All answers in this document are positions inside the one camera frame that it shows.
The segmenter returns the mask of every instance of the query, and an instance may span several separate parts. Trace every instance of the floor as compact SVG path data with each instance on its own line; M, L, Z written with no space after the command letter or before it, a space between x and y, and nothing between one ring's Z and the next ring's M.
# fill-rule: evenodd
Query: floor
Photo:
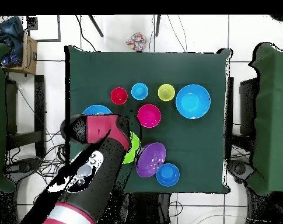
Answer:
M134 52L126 45L126 41L140 31L150 41L153 32L152 15L111 15L94 16L97 24L104 33L101 38L88 16L79 17L83 35L102 52L122 51ZM274 43L283 49L283 22L273 20L268 15L162 15L159 36L156 38L155 48L153 38L151 49L146 47L145 52L163 53L167 51L197 53L215 53L221 48L231 48L233 55L230 61L230 76L235 78L233 103L233 132L239 133L240 97L238 89L241 81L256 76L253 68L248 66L252 59L252 52L260 42ZM171 24L182 43L177 41ZM75 16L60 16L60 42L58 39L57 16L38 16L39 29L32 32L39 42L37 50L37 75L46 78L46 127L49 131L47 139L56 133L65 116L65 55L64 46L73 45L85 51L93 51L92 46L80 34L79 25ZM9 73L9 77L18 82L19 89L24 97L34 107L34 78L31 75ZM18 132L34 130L34 114L23 97L18 95ZM56 145L64 143L61 136L53 138ZM47 149L52 147L47 142ZM34 145L22 147L16 156L18 159L34 157ZM55 153L48 155L54 159ZM226 183L231 192L227 195L218 194L172 194L169 209L172 224L244 224L247 214L247 196L243 185L236 184L232 176L227 174ZM32 175L24 179L18 193L18 211L22 219L33 205L34 198L42 192L46 184L39 175Z

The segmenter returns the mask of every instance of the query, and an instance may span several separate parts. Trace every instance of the pink bowl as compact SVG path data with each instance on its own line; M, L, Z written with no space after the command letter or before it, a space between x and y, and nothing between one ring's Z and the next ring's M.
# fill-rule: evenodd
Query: pink bowl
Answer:
M143 127L153 128L159 124L161 112L156 106L146 104L138 110L137 118Z

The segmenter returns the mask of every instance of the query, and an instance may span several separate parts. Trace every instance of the blue cloth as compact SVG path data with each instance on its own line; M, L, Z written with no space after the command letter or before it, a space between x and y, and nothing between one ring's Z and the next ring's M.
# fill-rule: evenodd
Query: blue cloth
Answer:
M23 27L17 16L0 24L0 43L5 43L11 48L11 51L1 59L3 65L8 66L22 63L23 36Z

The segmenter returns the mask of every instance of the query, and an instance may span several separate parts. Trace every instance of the blue plate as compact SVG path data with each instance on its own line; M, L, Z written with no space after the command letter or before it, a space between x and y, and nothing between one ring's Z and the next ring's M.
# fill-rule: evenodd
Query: blue plate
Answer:
M180 178L180 171L174 164L165 163L158 168L156 178L163 186L173 186Z
M136 100L144 100L148 95L148 87L141 82L136 83L132 87L131 94Z
M196 84L183 87L176 96L176 107L185 118L195 119L202 117L211 105L208 91Z
M98 114L112 114L112 112L105 106L92 105L84 110L85 115L98 115Z

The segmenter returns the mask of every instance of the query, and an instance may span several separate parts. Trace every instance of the purple bowl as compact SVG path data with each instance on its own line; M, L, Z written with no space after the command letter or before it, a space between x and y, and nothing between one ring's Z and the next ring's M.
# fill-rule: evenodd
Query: purple bowl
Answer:
M137 154L136 168L140 177L153 176L159 166L164 164L166 149L159 142L149 143L143 146Z

